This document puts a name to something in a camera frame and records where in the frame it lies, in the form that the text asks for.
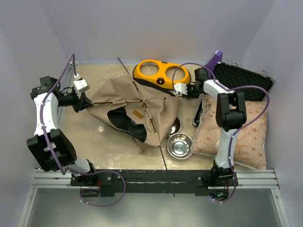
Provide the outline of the beige pet tent fabric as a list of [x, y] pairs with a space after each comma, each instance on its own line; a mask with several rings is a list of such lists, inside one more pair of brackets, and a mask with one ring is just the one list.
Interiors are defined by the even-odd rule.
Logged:
[[[151, 82], [130, 75], [108, 79], [92, 96], [92, 102], [150, 99], [143, 103], [100, 104], [88, 113], [110, 127], [132, 137], [141, 150], [157, 147], [178, 116], [178, 98]], [[152, 117], [156, 133], [150, 118]]]

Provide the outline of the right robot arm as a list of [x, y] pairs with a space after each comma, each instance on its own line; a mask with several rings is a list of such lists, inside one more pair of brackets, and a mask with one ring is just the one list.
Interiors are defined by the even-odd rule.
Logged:
[[216, 99], [216, 123], [220, 128], [217, 155], [210, 173], [203, 177], [208, 183], [223, 185], [234, 177], [234, 151], [239, 129], [247, 120], [244, 93], [234, 91], [211, 78], [206, 69], [194, 70], [195, 83], [187, 85], [186, 97], [208, 94]]

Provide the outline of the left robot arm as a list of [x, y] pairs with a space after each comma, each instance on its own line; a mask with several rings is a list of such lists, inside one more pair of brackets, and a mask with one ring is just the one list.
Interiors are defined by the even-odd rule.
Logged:
[[71, 92], [64, 93], [59, 80], [50, 76], [40, 79], [40, 86], [32, 89], [30, 97], [36, 107], [36, 130], [32, 138], [27, 139], [27, 147], [46, 171], [72, 171], [81, 175], [86, 185], [94, 185], [98, 174], [87, 159], [77, 157], [72, 143], [59, 128], [57, 110], [71, 106], [75, 112], [93, 106], [85, 92], [89, 85], [79, 75], [75, 76]]

